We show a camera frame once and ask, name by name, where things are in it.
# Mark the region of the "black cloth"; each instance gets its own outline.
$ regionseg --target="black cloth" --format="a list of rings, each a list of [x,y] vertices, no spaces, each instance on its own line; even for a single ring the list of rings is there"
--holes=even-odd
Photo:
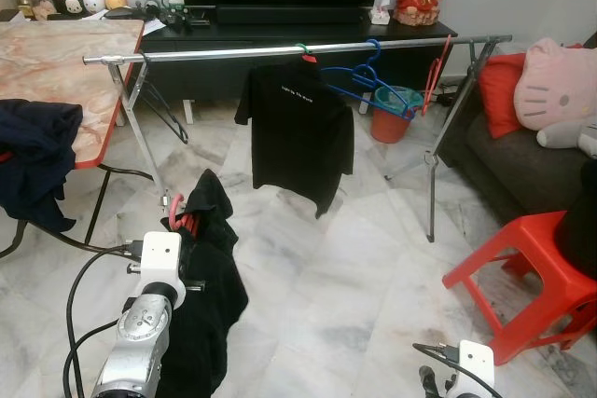
[[[583,192],[555,231],[560,253],[583,274],[597,280],[597,160],[580,172]]]
[[[213,172],[207,170],[190,194],[185,213],[200,217],[199,239],[184,229],[183,254],[188,254],[185,277],[205,281],[202,292],[187,292],[173,313],[170,345],[161,360],[158,398],[206,398],[227,372],[226,337],[247,306],[248,297],[232,248],[238,237],[226,219],[232,205]],[[167,227],[167,220],[162,220]]]
[[[72,149],[83,110],[78,104],[0,101],[0,206],[15,219],[55,232],[70,229],[56,199],[64,199],[66,174],[75,167]]]
[[[322,80],[316,62],[253,69],[234,120],[252,118],[253,187],[277,185],[327,212],[340,177],[352,174],[353,111]]]

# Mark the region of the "glass jar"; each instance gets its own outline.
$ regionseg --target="glass jar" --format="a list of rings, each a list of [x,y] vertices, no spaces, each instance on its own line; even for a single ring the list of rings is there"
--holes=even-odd
[[[48,14],[56,13],[52,0],[31,0],[31,8],[38,21],[47,21]]]

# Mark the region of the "clothes drying rack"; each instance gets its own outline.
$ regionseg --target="clothes drying rack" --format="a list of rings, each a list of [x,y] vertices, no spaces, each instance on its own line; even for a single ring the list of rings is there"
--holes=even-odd
[[[410,39],[401,41],[381,41],[380,47],[382,50],[390,48],[417,48],[417,47],[433,47],[442,46],[446,44],[447,38],[428,38],[428,39]],[[475,86],[480,70],[483,68],[488,58],[492,55],[495,46],[500,42],[509,42],[512,36],[504,35],[487,35],[487,36],[472,36],[472,37],[455,37],[451,39],[451,45],[468,45],[471,63],[468,67],[467,75],[458,89],[456,101],[446,119],[439,136],[432,147],[425,151],[423,155],[424,162],[427,166],[428,172],[428,203],[427,203],[427,239],[430,242],[435,240],[435,203],[436,203],[436,169],[439,163],[437,158],[439,149],[444,141],[446,131],[450,127],[454,118],[461,111],[466,99],[471,90]],[[476,44],[483,44],[480,54],[477,56]],[[308,46],[307,50],[311,53],[337,53],[348,51],[363,51],[374,50],[376,45],[369,42],[350,43],[350,44],[329,44],[321,46]],[[104,56],[89,56],[84,57],[85,64],[103,64],[106,65],[112,80],[120,90],[122,106],[129,119],[137,143],[146,160],[146,164],[153,178],[153,181],[158,188],[161,196],[161,205],[168,206],[170,199],[168,191],[161,181],[158,173],[158,166],[151,154],[146,137],[144,136],[139,122],[134,113],[134,106],[136,104],[141,87],[145,82],[148,65],[154,62],[181,62],[181,61],[199,61],[199,60],[225,60],[234,58],[255,58],[268,56],[284,56],[284,55],[299,55],[305,52],[304,47],[290,46],[290,47],[272,47],[272,48],[238,48],[227,50],[202,50],[202,51],[173,51],[173,52],[159,52],[159,53],[139,53],[132,55],[104,55]],[[128,94],[119,66],[127,63],[142,64],[141,70],[137,80],[132,88],[131,95]]]

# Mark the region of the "marble table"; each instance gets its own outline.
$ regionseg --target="marble table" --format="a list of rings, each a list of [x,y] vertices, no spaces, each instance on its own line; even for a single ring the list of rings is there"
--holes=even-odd
[[[142,21],[0,23],[0,101],[74,103],[83,122],[73,142],[75,168],[102,162],[120,107],[117,86],[101,65],[83,56],[134,53]],[[131,67],[120,69],[125,79]]]

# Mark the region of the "black tv cabinet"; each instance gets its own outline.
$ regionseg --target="black tv cabinet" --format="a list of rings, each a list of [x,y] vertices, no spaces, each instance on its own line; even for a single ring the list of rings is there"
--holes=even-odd
[[[409,27],[394,20],[388,26],[369,21],[344,24],[217,24],[177,32],[164,28],[144,36],[144,52],[190,51],[226,48],[261,48],[456,36],[442,23]],[[375,63],[378,75],[391,85],[424,89],[429,66],[442,46],[384,50]],[[318,55],[321,66],[353,67],[365,62],[372,52],[342,52]],[[230,60],[161,62],[152,64],[147,79],[169,101],[224,101],[240,98],[243,82],[251,67],[290,61],[297,56],[240,58]]]

